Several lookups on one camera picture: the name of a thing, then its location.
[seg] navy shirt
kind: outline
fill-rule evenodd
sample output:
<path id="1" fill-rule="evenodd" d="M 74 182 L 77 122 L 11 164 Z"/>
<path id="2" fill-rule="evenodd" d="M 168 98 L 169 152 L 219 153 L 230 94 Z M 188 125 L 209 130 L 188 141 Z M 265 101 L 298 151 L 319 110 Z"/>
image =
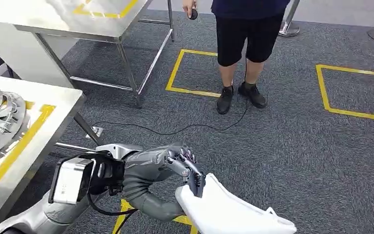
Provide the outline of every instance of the navy shirt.
<path id="1" fill-rule="evenodd" d="M 213 0 L 211 12 L 217 17 L 262 19 L 283 12 L 290 0 Z"/>

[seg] metal table leg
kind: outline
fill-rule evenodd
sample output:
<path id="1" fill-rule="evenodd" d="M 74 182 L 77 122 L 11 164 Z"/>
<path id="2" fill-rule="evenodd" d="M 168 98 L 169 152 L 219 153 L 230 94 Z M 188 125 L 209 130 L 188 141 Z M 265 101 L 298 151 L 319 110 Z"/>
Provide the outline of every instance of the metal table leg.
<path id="1" fill-rule="evenodd" d="M 81 147 L 81 146 L 76 146 L 76 145 L 59 143 L 59 142 L 55 143 L 55 146 L 65 148 L 65 149 L 70 149 L 70 150 L 78 150 L 78 151 L 82 151 L 82 152 L 96 152 L 93 149 L 89 149 L 89 148 L 85 148 L 85 147 Z"/>
<path id="2" fill-rule="evenodd" d="M 122 46 L 122 41 L 121 40 L 118 41 L 116 45 L 117 45 L 118 50 L 120 51 L 121 57 L 123 58 L 125 70 L 127 71 L 128 81 L 130 82 L 132 92 L 134 93 L 137 107 L 141 108 L 141 100 L 140 100 L 140 95 L 138 94 L 137 84 L 135 83 L 134 76 L 132 75 L 130 63 L 128 62 L 127 56 L 125 55 L 125 51 Z"/>
<path id="3" fill-rule="evenodd" d="M 174 35 L 173 9 L 171 7 L 171 0 L 167 0 L 167 4 L 168 4 L 168 18 L 169 18 L 169 21 L 170 21 L 170 30 L 172 30 L 171 41 L 174 42 L 175 35 Z"/>
<path id="4" fill-rule="evenodd" d="M 74 117 L 74 120 L 79 124 L 79 126 L 87 133 L 91 139 L 97 144 L 97 145 L 103 145 L 104 142 L 97 136 L 97 134 L 93 131 L 91 126 L 84 120 L 84 118 L 77 113 Z"/>

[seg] black shoe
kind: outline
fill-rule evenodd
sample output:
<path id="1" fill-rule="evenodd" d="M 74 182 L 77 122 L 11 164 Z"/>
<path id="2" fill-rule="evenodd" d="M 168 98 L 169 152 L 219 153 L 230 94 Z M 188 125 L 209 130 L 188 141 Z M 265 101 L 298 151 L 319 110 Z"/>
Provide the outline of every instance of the black shoe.
<path id="1" fill-rule="evenodd" d="M 224 87 L 222 94 L 217 100 L 217 112 L 224 115 L 230 110 L 231 99 L 233 98 L 233 86 Z"/>
<path id="2" fill-rule="evenodd" d="M 239 94 L 249 98 L 253 106 L 257 108 L 264 108 L 267 106 L 266 99 L 259 93 L 256 85 L 253 85 L 251 88 L 246 89 L 243 82 L 239 87 Z"/>

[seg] person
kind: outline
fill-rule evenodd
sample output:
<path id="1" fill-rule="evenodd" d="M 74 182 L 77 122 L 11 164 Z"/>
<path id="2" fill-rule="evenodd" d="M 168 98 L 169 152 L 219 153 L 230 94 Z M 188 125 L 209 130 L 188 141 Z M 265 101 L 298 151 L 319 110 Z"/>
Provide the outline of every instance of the person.
<path id="1" fill-rule="evenodd" d="M 267 106 L 256 83 L 265 61 L 270 57 L 290 0 L 213 0 L 216 16 L 217 61 L 223 88 L 217 100 L 217 111 L 226 114 L 234 94 L 232 86 L 237 62 L 242 58 L 247 39 L 246 73 L 238 88 L 239 94 L 250 99 L 257 108 Z M 183 0 L 183 9 L 191 17 L 197 0 Z"/>

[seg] stainless steel table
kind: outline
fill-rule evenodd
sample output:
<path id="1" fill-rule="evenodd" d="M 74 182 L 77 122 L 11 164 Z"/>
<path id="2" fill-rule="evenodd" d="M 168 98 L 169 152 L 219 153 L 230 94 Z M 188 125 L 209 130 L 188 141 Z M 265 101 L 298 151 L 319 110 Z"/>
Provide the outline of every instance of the stainless steel table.
<path id="1" fill-rule="evenodd" d="M 0 89 L 15 92 L 28 101 L 31 117 L 28 131 L 4 156 L 0 155 L 1 222 L 71 119 L 83 121 L 76 116 L 85 97 L 77 89 L 3 77 L 0 77 Z"/>
<path id="2" fill-rule="evenodd" d="M 168 2 L 169 21 L 139 19 L 152 0 L 0 0 L 10 10 L 0 13 L 0 22 L 10 23 L 21 31 L 32 32 L 46 48 L 65 76 L 71 80 L 97 84 L 134 93 L 141 107 L 140 94 L 168 39 L 174 41 L 171 0 Z M 122 41 L 136 22 L 169 25 L 165 40 L 141 84 L 137 85 L 131 72 Z M 130 87 L 71 76 L 42 34 L 115 43 L 123 58 Z"/>

